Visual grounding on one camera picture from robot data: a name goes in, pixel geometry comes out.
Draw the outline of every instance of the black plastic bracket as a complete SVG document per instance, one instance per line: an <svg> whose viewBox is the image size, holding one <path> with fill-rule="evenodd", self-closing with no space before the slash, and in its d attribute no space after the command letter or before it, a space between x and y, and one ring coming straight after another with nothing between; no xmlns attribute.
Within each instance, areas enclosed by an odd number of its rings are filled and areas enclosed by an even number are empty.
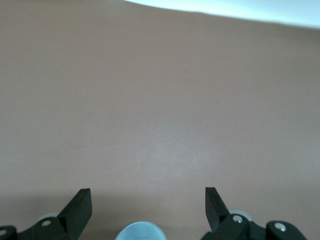
<svg viewBox="0 0 320 240"><path fill-rule="evenodd" d="M270 221L263 228L240 214L230 214L214 187L205 189L205 214L212 232L201 240L307 240L288 222Z"/></svg>
<svg viewBox="0 0 320 240"><path fill-rule="evenodd" d="M81 189L57 217L47 217L25 231L0 226L0 240L77 240L92 215L90 189Z"/></svg>

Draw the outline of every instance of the beige floor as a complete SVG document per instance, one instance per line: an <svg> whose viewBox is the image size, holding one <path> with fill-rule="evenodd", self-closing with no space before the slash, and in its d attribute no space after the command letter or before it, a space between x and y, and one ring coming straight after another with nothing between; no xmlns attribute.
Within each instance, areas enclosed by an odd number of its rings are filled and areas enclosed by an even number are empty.
<svg viewBox="0 0 320 240"><path fill-rule="evenodd" d="M120 0L0 2L0 225L91 188L82 240L199 240L205 187L319 239L320 31Z"/></svg>

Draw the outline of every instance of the brown surface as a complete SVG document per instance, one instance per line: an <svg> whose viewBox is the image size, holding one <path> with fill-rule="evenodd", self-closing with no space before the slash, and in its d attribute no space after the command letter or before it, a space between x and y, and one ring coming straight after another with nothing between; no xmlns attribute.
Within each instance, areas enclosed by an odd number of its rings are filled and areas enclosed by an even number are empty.
<svg viewBox="0 0 320 240"><path fill-rule="evenodd" d="M105 1L0 2L0 225L91 188L82 239L230 209L318 239L320 31Z"/></svg>

